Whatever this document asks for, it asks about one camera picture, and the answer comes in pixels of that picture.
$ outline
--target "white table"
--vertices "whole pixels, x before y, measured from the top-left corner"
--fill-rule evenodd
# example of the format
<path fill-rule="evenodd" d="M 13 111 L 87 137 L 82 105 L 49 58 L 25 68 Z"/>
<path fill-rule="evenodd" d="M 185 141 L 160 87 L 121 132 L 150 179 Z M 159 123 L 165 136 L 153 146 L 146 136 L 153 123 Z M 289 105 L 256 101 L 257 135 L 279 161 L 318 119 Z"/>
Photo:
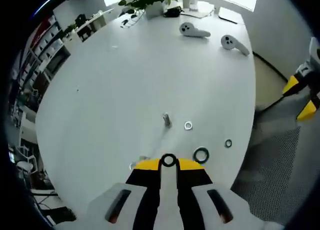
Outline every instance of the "white table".
<path fill-rule="evenodd" d="M 57 193 L 78 216 L 139 156 L 192 158 L 205 146 L 212 181 L 230 188 L 243 162 L 254 118 L 253 55 L 225 50 L 231 34 L 251 50 L 244 24 L 209 16 L 118 18 L 85 41 L 48 87 L 36 117 L 41 156 Z M 182 36 L 190 21 L 209 38 Z M 164 127 L 163 113 L 172 127 Z M 185 121 L 193 129 L 184 130 Z M 225 140 L 232 147 L 225 148 Z"/>

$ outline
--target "black rubber o-ring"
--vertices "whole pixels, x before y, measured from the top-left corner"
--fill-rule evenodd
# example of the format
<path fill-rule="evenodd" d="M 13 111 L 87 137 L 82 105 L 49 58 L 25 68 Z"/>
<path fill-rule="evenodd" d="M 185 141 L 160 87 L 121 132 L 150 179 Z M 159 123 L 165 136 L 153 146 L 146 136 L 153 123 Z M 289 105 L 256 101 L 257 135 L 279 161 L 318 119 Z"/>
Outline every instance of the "black rubber o-ring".
<path fill-rule="evenodd" d="M 206 156 L 206 157 L 205 157 L 204 160 L 199 160 L 199 159 L 197 159 L 197 153 L 198 153 L 199 151 L 202 151 L 202 152 L 205 153 L 205 156 Z M 206 163 L 206 162 L 208 161 L 208 159 L 209 159 L 209 151 L 208 151 L 208 149 L 206 149 L 205 147 L 197 148 L 197 149 L 195 150 L 195 152 L 193 153 L 192 158 L 193 158 L 193 160 L 196 161 L 198 164 L 204 164 L 204 163 Z"/>
<path fill-rule="evenodd" d="M 165 162 L 165 158 L 166 158 L 166 157 L 172 157 L 172 163 L 167 164 L 167 163 Z M 177 163 L 177 158 L 176 158 L 176 156 L 175 156 L 174 154 L 164 154 L 164 155 L 161 157 L 160 161 L 161 161 L 161 163 L 162 163 L 163 166 L 169 168 L 169 167 L 172 167 L 173 165 L 175 165 L 175 164 Z"/>

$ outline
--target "metal ring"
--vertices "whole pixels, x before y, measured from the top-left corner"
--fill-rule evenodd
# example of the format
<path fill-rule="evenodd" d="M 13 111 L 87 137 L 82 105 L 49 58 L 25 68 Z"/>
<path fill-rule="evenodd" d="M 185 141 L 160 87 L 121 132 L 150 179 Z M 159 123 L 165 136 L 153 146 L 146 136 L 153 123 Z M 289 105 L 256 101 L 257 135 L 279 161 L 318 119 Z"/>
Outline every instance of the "metal ring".
<path fill-rule="evenodd" d="M 231 141 L 231 139 L 227 139 L 227 140 L 225 141 L 225 143 L 224 143 L 224 146 L 225 146 L 226 148 L 230 148 L 230 147 L 232 146 L 232 141 Z"/>
<path fill-rule="evenodd" d="M 200 151 L 202 151 L 202 152 L 205 153 L 205 159 L 203 159 L 203 160 L 200 160 L 200 159 L 197 158 L 197 153 L 200 152 Z M 208 151 L 208 149 L 206 149 L 205 147 L 199 147 L 199 148 L 197 148 L 197 149 L 194 151 L 192 158 L 193 158 L 193 160 L 196 161 L 198 164 L 204 164 L 204 163 L 206 163 L 206 162 L 208 161 L 208 159 L 209 159 L 209 151 Z"/>
<path fill-rule="evenodd" d="M 192 129 L 192 122 L 191 121 L 187 121 L 184 123 L 184 129 L 185 130 L 191 130 Z"/>
<path fill-rule="evenodd" d="M 165 158 L 166 158 L 166 157 L 172 157 L 172 163 L 167 164 L 167 163 L 165 162 Z M 160 161 L 161 161 L 161 163 L 162 163 L 163 166 L 169 168 L 169 167 L 172 167 L 173 165 L 175 165 L 175 164 L 177 163 L 177 158 L 176 158 L 176 156 L 175 156 L 174 154 L 164 154 L 164 155 L 161 157 Z"/>

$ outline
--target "floor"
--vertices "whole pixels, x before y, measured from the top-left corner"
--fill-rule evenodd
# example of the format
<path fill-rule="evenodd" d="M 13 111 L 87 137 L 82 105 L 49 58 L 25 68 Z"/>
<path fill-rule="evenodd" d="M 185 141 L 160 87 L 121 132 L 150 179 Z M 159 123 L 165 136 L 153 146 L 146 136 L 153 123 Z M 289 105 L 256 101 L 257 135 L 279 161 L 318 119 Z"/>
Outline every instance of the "floor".
<path fill-rule="evenodd" d="M 281 98 L 286 82 L 256 56 L 254 56 L 254 64 L 256 79 L 255 105 L 267 107 Z"/>

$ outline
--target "white vr controller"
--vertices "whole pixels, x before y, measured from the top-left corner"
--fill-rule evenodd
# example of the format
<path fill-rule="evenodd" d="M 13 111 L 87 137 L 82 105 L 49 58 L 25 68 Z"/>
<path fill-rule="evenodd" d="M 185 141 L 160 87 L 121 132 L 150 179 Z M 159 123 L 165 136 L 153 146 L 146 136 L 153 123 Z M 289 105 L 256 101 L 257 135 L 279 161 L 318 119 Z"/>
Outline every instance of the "white vr controller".
<path fill-rule="evenodd" d="M 200 30 L 190 22 L 185 22 L 180 26 L 180 33 L 184 36 L 191 37 L 209 37 L 211 34 L 208 31 Z"/>
<path fill-rule="evenodd" d="M 250 54 L 249 50 L 242 43 L 240 43 L 236 38 L 228 34 L 224 35 L 221 38 L 221 45 L 225 49 L 236 48 L 245 56 L 248 56 Z"/>

